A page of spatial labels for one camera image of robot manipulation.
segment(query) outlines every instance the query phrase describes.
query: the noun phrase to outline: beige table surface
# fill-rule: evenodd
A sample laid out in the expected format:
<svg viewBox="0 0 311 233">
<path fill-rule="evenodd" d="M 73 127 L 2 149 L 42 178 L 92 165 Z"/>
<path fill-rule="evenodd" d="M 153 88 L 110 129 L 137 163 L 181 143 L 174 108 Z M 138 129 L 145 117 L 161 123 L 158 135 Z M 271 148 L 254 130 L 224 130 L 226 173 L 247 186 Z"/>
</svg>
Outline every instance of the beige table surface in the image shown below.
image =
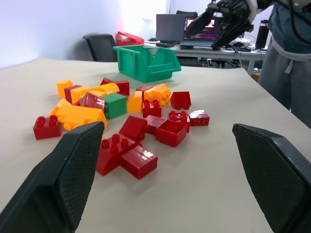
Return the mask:
<svg viewBox="0 0 311 233">
<path fill-rule="evenodd" d="M 56 82 L 95 86 L 103 77 L 126 78 L 132 90 L 142 86 L 119 74 L 115 63 L 41 59 L 0 70 L 0 210 L 59 141 L 36 141 L 32 130 L 58 103 Z M 140 181 L 120 167 L 105 177 L 96 173 L 76 232 L 271 233 L 245 178 L 232 126 L 284 135 L 309 160 L 311 130 L 243 69 L 182 67 L 164 82 L 172 91 L 190 91 L 191 109 L 206 110 L 210 126 L 192 127 L 177 148 L 146 135 L 142 144 L 158 155 L 158 168 Z M 103 137 L 118 132 L 126 117 L 111 120 Z"/>
</svg>

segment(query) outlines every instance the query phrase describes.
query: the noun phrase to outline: person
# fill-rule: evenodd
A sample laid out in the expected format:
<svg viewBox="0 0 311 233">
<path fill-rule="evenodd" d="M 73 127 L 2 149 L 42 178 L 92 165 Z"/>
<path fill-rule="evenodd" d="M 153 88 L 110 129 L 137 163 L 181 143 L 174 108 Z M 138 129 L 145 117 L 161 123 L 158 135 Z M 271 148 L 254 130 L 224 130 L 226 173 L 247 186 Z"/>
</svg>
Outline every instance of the person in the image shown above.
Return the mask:
<svg viewBox="0 0 311 233">
<path fill-rule="evenodd" d="M 294 10 L 311 21 L 309 5 Z M 294 21 L 297 32 L 311 41 L 311 27 L 298 17 Z M 290 13 L 281 5 L 274 5 L 268 25 L 272 38 L 259 84 L 311 128 L 311 45 L 295 36 Z"/>
</svg>

